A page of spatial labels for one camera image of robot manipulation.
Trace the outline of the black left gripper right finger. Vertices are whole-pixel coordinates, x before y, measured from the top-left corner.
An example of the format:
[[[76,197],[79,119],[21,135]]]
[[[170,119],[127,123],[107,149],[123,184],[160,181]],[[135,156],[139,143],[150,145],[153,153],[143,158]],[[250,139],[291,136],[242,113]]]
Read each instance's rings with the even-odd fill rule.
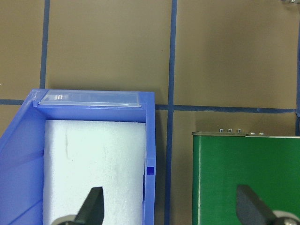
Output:
[[[271,225],[274,213],[248,185],[236,188],[236,215],[242,225]]]

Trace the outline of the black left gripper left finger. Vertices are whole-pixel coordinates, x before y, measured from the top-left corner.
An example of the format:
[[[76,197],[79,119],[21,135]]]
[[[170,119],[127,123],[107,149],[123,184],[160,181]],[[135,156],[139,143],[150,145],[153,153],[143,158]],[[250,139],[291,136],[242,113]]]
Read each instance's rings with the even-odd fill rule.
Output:
[[[76,225],[101,225],[104,221],[104,192],[102,187],[93,187],[79,209]]]

